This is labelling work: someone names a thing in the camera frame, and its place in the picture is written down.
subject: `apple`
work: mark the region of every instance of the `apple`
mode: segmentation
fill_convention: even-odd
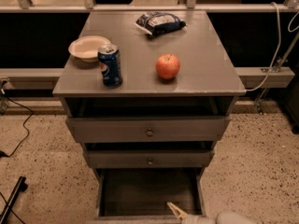
[[[163,54],[156,62],[156,72],[162,79],[174,78],[178,74],[179,68],[179,59],[174,54]]]

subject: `can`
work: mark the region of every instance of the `can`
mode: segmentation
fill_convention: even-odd
[[[106,44],[98,50],[98,60],[103,83],[108,87],[118,87],[122,83],[121,53],[116,45]]]

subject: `black stand leg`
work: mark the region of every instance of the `black stand leg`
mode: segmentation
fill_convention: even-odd
[[[27,184],[25,184],[25,180],[26,180],[26,177],[24,177],[24,176],[19,177],[19,180],[18,180],[15,188],[11,192],[10,197],[7,201],[7,204],[6,204],[4,210],[1,213],[0,224],[5,224],[6,223],[7,218],[9,216],[9,213],[11,211],[11,208],[12,208],[13,204],[16,202],[16,200],[18,198],[19,192],[20,191],[25,191],[27,189]]]

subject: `terrazzo floor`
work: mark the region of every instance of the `terrazzo floor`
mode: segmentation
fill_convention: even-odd
[[[208,217],[233,210],[259,224],[299,223],[299,135],[279,108],[266,111],[260,115],[236,106],[201,178]],[[23,139],[26,117],[19,112],[0,117],[0,150],[11,153]],[[28,189],[13,207],[25,223],[79,224],[94,218],[98,182],[65,118],[37,112],[26,124],[29,137],[12,157],[0,159],[6,198],[19,176],[26,177]],[[0,200],[0,212],[4,206]],[[8,223],[20,222],[11,214]]]

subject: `bowl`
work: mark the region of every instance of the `bowl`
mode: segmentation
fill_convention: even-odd
[[[86,63],[98,61],[97,51],[110,41],[102,36],[89,35],[73,41],[68,48],[69,53]]]

